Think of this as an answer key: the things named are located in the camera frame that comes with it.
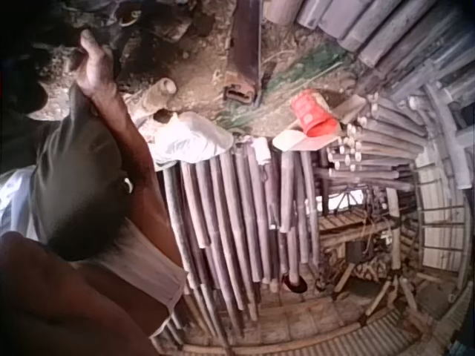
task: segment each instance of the white cloth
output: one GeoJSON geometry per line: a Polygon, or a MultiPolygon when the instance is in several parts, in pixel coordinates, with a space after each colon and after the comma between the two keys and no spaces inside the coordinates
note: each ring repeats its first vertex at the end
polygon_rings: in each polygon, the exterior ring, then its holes
{"type": "MultiPolygon", "coordinates": [[[[116,246],[88,262],[112,271],[144,291],[162,303],[171,315],[183,294],[187,273],[156,248],[129,219],[119,231],[116,246]]],[[[168,319],[152,337],[163,330],[168,319]]]]}
{"type": "Polygon", "coordinates": [[[34,165],[9,171],[0,177],[0,236],[17,231],[38,241],[30,213],[30,178],[34,165]]]}

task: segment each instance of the man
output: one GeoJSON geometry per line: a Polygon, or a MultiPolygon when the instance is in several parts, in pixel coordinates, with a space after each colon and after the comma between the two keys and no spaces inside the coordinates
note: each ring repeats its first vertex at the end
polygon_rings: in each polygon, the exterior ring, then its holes
{"type": "Polygon", "coordinates": [[[1,350],[155,355],[147,337],[169,317],[186,274],[110,52],[89,31],[81,46],[71,114],[35,143],[30,196],[17,204],[29,205],[44,245],[18,232],[0,238],[1,350]]]}

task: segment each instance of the hand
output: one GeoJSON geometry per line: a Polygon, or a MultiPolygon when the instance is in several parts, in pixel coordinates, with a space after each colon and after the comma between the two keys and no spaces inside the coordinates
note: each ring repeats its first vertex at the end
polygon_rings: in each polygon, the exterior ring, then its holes
{"type": "Polygon", "coordinates": [[[117,86],[113,78],[111,50],[100,47],[90,30],[81,32],[81,46],[86,53],[76,72],[78,86],[93,101],[113,97],[117,86]]]}

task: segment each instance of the stacked bamboo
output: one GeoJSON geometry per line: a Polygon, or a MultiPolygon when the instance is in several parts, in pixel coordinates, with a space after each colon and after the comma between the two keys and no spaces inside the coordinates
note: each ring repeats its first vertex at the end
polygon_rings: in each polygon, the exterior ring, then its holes
{"type": "MultiPolygon", "coordinates": [[[[242,336],[243,317],[258,321],[260,283],[278,292],[284,275],[293,286],[300,283],[301,263],[318,267],[310,153],[272,152],[271,161],[259,165],[254,148],[243,143],[196,165],[181,162],[163,176],[171,226],[189,273],[185,301],[198,326],[229,351],[219,300],[234,334],[242,336]]],[[[179,346],[182,329],[174,318],[164,335],[179,346]]]]}

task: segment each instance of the red cup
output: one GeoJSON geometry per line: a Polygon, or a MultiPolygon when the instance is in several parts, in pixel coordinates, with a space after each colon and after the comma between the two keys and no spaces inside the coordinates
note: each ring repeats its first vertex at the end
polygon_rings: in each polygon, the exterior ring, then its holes
{"type": "Polygon", "coordinates": [[[292,99],[292,109],[301,123],[304,134],[317,137],[335,132],[338,122],[313,97],[315,90],[306,89],[292,99]]]}

